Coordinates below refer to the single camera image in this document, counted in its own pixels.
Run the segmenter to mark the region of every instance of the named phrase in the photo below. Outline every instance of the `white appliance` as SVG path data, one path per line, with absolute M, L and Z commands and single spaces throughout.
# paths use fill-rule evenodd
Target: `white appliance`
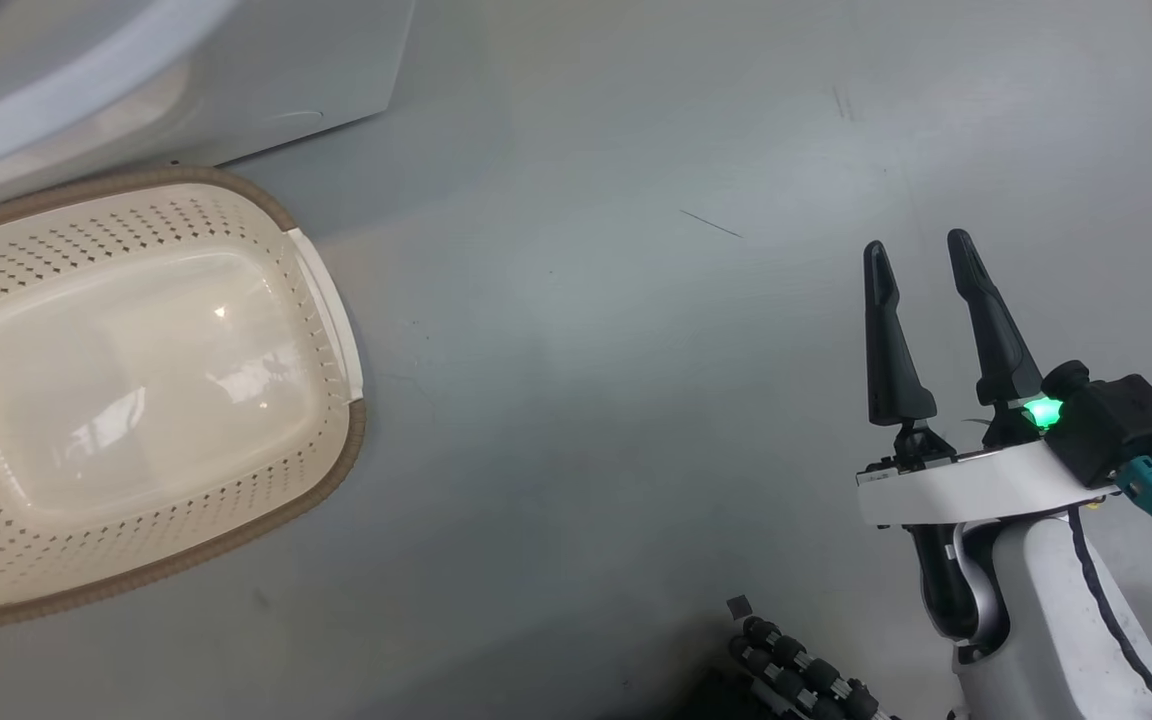
M 0 200 L 387 108 L 415 0 L 0 0 Z

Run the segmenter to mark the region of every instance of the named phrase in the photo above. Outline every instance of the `green light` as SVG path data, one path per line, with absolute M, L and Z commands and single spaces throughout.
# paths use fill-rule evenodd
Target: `green light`
M 1025 410 L 1029 410 L 1030 415 L 1034 416 L 1034 424 L 1039 429 L 1049 429 L 1052 425 L 1060 420 L 1060 407 L 1061 401 L 1052 400 L 1052 397 L 1038 397 L 1038 400 L 1030 400 L 1025 404 Z

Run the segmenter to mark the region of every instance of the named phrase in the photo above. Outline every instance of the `laundry basket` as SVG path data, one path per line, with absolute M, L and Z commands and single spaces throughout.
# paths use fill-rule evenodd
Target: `laundry basket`
M 0 623 L 296 518 L 364 427 L 338 291 L 259 188 L 174 168 L 0 205 Z

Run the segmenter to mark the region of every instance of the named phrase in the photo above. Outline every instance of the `black cable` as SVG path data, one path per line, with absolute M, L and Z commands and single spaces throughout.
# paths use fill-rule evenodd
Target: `black cable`
M 1074 532 L 1074 555 L 1078 556 L 1079 564 L 1083 564 L 1083 579 L 1087 581 L 1087 589 L 1092 591 L 1096 607 L 1101 612 L 1101 620 L 1105 621 L 1105 628 L 1111 630 L 1111 635 L 1114 635 L 1114 639 L 1119 643 L 1121 650 L 1123 650 L 1123 658 L 1128 661 L 1128 665 L 1132 666 L 1135 673 L 1140 675 L 1140 679 L 1144 680 L 1144 685 L 1152 692 L 1152 673 L 1140 660 L 1140 657 L 1137 655 L 1137 651 L 1132 647 L 1132 642 L 1123 632 L 1123 626 L 1120 626 L 1119 620 L 1114 616 L 1111 601 L 1105 597 L 1105 588 L 1101 588 L 1100 575 L 1096 574 L 1096 564 L 1092 562 L 1091 553 L 1087 552 L 1087 538 L 1083 533 L 1083 520 L 1078 516 L 1078 507 L 1070 507 L 1069 509 L 1069 529 Z

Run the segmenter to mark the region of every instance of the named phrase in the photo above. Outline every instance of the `gray floor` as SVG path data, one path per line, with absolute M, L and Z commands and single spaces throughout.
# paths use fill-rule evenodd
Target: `gray floor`
M 262 541 L 0 629 L 0 717 L 628 717 L 736 593 L 942 717 L 910 543 L 856 510 L 890 442 L 861 248 L 960 447 L 956 225 L 1039 365 L 1152 381 L 1152 1 L 422 0 L 389 113 L 237 169 L 355 314 L 364 456 Z M 1152 635 L 1152 526 L 1087 523 Z

